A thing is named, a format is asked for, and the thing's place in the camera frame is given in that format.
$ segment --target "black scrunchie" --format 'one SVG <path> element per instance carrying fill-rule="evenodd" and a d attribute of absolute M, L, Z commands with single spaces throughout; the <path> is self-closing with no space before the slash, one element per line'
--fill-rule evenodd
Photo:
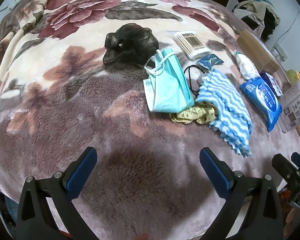
<path fill-rule="evenodd" d="M 103 57 L 104 65 L 111 65 L 118 61 L 145 65 L 148 59 L 156 54 L 159 42 L 153 36 L 151 29 L 129 23 L 115 33 L 108 33 L 105 47 L 107 52 Z"/>

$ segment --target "cardboard box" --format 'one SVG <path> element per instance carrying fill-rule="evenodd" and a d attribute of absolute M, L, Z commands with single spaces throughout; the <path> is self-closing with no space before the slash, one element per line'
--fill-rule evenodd
<path fill-rule="evenodd" d="M 241 32 L 237 39 L 243 53 L 254 63 L 259 72 L 273 75 L 281 65 L 264 43 L 248 30 Z"/>

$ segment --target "white plastic bag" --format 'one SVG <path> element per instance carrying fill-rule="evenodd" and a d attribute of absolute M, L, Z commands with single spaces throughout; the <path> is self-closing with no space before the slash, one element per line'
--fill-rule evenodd
<path fill-rule="evenodd" d="M 240 73 L 245 80 L 260 76 L 256 66 L 246 55 L 237 51 L 235 58 L 240 68 Z"/>

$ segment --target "pile of clothes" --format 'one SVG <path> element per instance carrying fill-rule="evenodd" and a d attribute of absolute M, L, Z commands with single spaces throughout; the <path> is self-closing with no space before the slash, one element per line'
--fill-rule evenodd
<path fill-rule="evenodd" d="M 272 3 L 268 0 L 238 0 L 238 2 L 232 12 L 243 20 L 258 38 L 266 41 L 280 23 Z"/>

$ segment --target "white wall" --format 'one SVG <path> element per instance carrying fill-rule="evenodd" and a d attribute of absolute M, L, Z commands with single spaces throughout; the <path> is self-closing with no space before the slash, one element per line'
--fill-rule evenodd
<path fill-rule="evenodd" d="M 288 55 L 288 59 L 282 63 L 282 66 L 286 70 L 300 71 L 300 14 L 289 32 L 278 43 Z"/>
<path fill-rule="evenodd" d="M 269 36 L 266 46 L 272 49 L 275 42 L 282 36 L 278 43 L 282 46 L 288 59 L 282 63 L 286 69 L 300 70 L 300 6 L 296 0 L 269 0 L 281 22 Z M 232 10 L 238 0 L 229 0 L 227 8 Z"/>

